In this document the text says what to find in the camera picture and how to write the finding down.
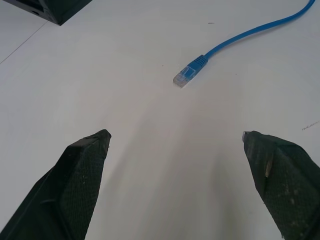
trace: connector clip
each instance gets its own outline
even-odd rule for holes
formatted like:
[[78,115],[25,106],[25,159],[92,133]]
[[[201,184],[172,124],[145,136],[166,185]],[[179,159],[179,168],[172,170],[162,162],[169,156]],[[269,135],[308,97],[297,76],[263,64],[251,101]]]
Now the connector clip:
[[180,88],[184,87],[200,72],[207,62],[208,59],[204,55],[197,57],[174,77],[173,82]]

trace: small stain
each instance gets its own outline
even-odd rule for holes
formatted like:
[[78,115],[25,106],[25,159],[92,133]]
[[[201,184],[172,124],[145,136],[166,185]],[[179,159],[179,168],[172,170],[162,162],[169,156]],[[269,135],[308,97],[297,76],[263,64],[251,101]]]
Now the small stain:
[[271,171],[271,168],[272,168],[272,162],[273,162],[273,160],[272,159],[270,159],[269,161],[268,161],[268,163],[266,164],[266,169],[265,169],[265,176],[268,178],[269,177],[269,173],[270,173],[270,171]]
[[285,185],[284,194],[285,194],[285,195],[289,195],[289,193],[290,193],[290,191],[289,191],[289,186],[288,186],[288,184],[287,184],[287,185]]
[[309,126],[306,126],[306,127],[302,128],[302,131],[304,131],[304,130],[306,130],[306,129],[308,129],[308,128],[311,128],[312,126],[314,126],[314,125],[316,125],[316,124],[318,124],[318,123],[320,123],[320,121],[316,121],[315,123],[312,123],[312,124],[310,124]]

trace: white surface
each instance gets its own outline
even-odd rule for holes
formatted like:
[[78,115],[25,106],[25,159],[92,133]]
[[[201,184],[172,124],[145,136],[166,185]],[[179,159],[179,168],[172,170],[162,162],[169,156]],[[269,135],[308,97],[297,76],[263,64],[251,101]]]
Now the white surface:
[[111,134],[90,240],[280,240],[243,131],[301,145],[320,164],[320,5],[174,76],[304,0],[94,0],[46,23],[0,65],[0,226],[65,147]]
[[46,20],[0,0],[0,63]]

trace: ethernet cable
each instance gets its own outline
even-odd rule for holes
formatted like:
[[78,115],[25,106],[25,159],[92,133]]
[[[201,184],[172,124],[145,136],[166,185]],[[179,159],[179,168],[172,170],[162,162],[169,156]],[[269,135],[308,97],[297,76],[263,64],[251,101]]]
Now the ethernet cable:
[[190,82],[199,72],[200,70],[208,63],[208,60],[212,58],[217,52],[219,52],[221,49],[225,48],[226,46],[233,44],[234,42],[246,38],[252,34],[259,33],[261,31],[271,29],[286,23],[289,23],[293,20],[298,19],[303,14],[305,14],[311,6],[314,4],[315,0],[309,0],[308,4],[299,12],[297,12],[294,15],[288,16],[286,18],[273,21],[261,26],[258,26],[256,28],[253,28],[251,30],[248,30],[246,32],[243,32],[237,36],[234,36],[230,38],[227,41],[224,41],[223,43],[220,43],[218,46],[211,49],[209,52],[207,52],[205,55],[200,55],[195,60],[190,62],[181,72],[178,73],[177,76],[174,77],[173,82],[178,85],[179,87],[185,86],[188,82]]

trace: blue ethernet cable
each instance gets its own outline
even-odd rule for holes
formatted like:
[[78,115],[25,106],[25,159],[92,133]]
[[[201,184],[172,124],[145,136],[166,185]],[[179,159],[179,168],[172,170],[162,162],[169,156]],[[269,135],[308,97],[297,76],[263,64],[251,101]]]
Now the blue ethernet cable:
[[243,39],[245,37],[248,37],[252,34],[259,33],[261,31],[271,29],[286,23],[289,23],[293,20],[298,19],[303,14],[305,14],[309,8],[314,4],[315,0],[309,0],[308,4],[299,12],[297,12],[294,15],[288,16],[286,18],[273,21],[261,26],[258,26],[256,28],[253,28],[251,30],[248,30],[246,32],[243,32],[237,36],[234,36],[230,38],[227,41],[224,41],[223,43],[220,43],[218,46],[214,47],[210,51],[208,51],[205,55],[200,55],[195,60],[190,62],[181,72],[178,73],[177,76],[174,77],[173,82],[177,84],[179,87],[185,86],[188,82],[190,82],[199,72],[200,70],[208,63],[208,60],[213,57],[217,52],[219,52],[221,49],[225,48],[226,46],[233,44],[234,42]]

